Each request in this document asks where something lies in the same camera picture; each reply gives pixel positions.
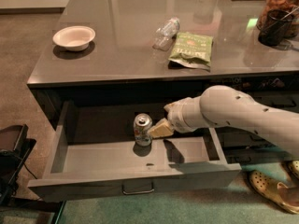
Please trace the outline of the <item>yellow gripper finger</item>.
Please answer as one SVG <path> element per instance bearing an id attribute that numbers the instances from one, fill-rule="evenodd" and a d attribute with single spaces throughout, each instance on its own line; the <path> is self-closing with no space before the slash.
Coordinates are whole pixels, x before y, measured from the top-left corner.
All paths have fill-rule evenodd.
<path id="1" fill-rule="evenodd" d="M 163 118 L 148 130 L 148 134 L 152 138 L 168 137 L 174 134 L 174 129 L 171 123 Z"/>

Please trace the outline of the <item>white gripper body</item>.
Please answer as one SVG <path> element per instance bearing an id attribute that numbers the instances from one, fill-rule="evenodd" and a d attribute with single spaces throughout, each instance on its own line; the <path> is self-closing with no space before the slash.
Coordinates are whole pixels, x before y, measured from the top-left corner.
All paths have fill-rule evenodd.
<path id="1" fill-rule="evenodd" d="M 167 120 L 175 131 L 191 133 L 197 129 L 214 127 L 214 123 L 203 116 L 200 100 L 200 96 L 187 97 L 164 107 Z"/>

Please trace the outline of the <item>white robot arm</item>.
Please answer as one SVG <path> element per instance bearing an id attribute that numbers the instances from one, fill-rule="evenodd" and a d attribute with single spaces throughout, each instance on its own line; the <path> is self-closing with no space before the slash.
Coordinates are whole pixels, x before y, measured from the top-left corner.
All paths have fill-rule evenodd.
<path id="1" fill-rule="evenodd" d="M 233 127 L 254 133 L 294 158 L 299 157 L 299 114 L 262 105 L 242 91 L 216 85 L 195 98 L 168 104 L 164 110 L 167 116 L 148 130 L 152 138 L 201 128 Z"/>

